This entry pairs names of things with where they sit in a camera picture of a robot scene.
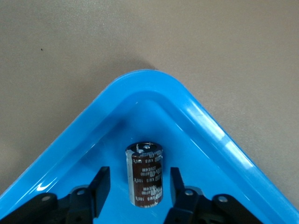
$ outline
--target blue plastic container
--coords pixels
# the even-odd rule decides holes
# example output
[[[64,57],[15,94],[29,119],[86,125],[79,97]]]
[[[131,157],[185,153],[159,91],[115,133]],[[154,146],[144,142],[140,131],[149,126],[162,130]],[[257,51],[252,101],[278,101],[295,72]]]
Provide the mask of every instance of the blue plastic container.
[[[128,197],[125,149],[140,141],[164,149],[164,198],[150,209]],[[64,197],[102,166],[111,168],[111,190],[94,223],[163,223],[172,206],[170,167],[179,167],[185,185],[209,199],[230,194],[263,223],[299,224],[298,211],[189,91],[155,70],[112,82],[1,196],[0,218],[42,192]]]

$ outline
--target silver bolt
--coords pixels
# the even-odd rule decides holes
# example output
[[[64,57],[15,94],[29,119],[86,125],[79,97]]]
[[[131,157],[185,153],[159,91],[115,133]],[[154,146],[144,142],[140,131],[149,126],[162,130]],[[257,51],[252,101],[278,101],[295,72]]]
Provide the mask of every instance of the silver bolt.
[[[185,195],[191,196],[193,195],[193,191],[191,191],[190,189],[185,190]]]
[[[42,198],[42,202],[48,201],[51,197],[50,196],[45,196]]]
[[[85,193],[85,190],[80,190],[80,191],[77,192],[77,195],[82,195],[84,193]]]
[[[225,196],[219,196],[218,200],[223,203],[228,202],[228,199]]]

